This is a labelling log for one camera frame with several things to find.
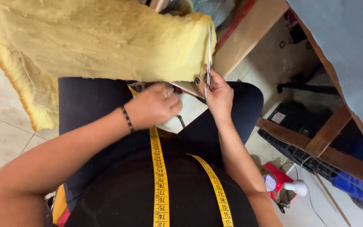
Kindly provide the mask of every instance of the black cloth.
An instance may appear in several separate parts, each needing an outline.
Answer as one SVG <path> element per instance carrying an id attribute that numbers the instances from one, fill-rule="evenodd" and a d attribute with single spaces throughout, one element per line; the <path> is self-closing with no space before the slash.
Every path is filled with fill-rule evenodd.
<path id="1" fill-rule="evenodd" d="M 245 143 L 260 116 L 263 95 L 254 85 L 228 83 L 235 94 L 232 121 Z M 121 80 L 59 78 L 58 85 L 60 134 L 97 120 L 132 98 Z M 222 225 L 209 177 L 199 162 L 186 153 L 200 156 L 213 167 L 227 195 L 235 226 L 257 225 L 241 188 L 222 171 L 218 131 L 209 110 L 175 138 L 160 142 L 168 170 L 172 226 Z M 152 226 L 153 217 L 148 218 L 149 212 L 153 212 L 154 199 L 150 155 L 149 131 L 143 130 L 124 137 L 90 159 L 64 183 L 71 212 L 69 226 Z M 114 216 L 115 210 L 121 210 L 122 216 Z"/>

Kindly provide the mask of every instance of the right hand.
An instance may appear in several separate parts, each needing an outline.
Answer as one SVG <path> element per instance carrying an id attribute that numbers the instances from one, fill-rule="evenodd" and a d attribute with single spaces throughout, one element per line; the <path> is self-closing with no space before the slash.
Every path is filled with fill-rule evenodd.
<path id="1" fill-rule="evenodd" d="M 157 83 L 124 105 L 135 130 L 148 129 L 168 121 L 182 109 L 179 96 L 164 83 Z"/>
<path id="2" fill-rule="evenodd" d="M 207 90 L 207 106 L 214 117 L 215 122 L 231 120 L 233 89 L 215 70 L 211 69 L 209 73 L 212 77 L 212 83 Z M 205 96 L 204 80 L 198 83 L 200 93 Z"/>

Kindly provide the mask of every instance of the woman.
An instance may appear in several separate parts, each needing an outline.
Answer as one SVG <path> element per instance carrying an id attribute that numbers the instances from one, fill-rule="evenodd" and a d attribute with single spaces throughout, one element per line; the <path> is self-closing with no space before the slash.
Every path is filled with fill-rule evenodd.
<path id="1" fill-rule="evenodd" d="M 209 109 L 174 138 L 160 139 L 170 225 L 224 225 L 211 180 L 189 153 L 203 158 L 219 178 L 234 226 L 281 226 L 243 144 L 260 115 L 263 95 L 251 84 L 227 83 L 217 72 L 210 74 Z M 0 227 L 43 226 L 43 198 L 63 183 L 68 227 L 153 226 L 147 129 L 179 113 L 178 96 L 161 83 L 133 98 L 121 80 L 58 82 L 60 136 L 0 169 Z M 205 82 L 196 78 L 196 83 L 204 93 Z"/>

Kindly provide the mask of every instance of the bracelet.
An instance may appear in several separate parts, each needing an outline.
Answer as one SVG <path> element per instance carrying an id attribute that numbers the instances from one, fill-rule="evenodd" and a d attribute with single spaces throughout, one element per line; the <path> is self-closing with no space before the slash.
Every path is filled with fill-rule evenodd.
<path id="1" fill-rule="evenodd" d="M 130 128 L 131 133 L 135 132 L 134 127 L 131 124 L 130 118 L 128 117 L 127 111 L 125 111 L 124 109 L 124 105 L 121 105 L 120 108 L 123 111 L 125 119 L 127 120 L 128 127 Z"/>

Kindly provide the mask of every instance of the yellow foam sheet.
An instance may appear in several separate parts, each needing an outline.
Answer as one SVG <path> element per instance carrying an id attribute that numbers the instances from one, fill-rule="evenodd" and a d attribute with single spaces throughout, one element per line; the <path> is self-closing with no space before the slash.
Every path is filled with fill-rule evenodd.
<path id="1" fill-rule="evenodd" d="M 203 78 L 210 25 L 207 15 L 160 15 L 135 0 L 0 0 L 0 67 L 33 129 L 56 128 L 57 77 Z"/>

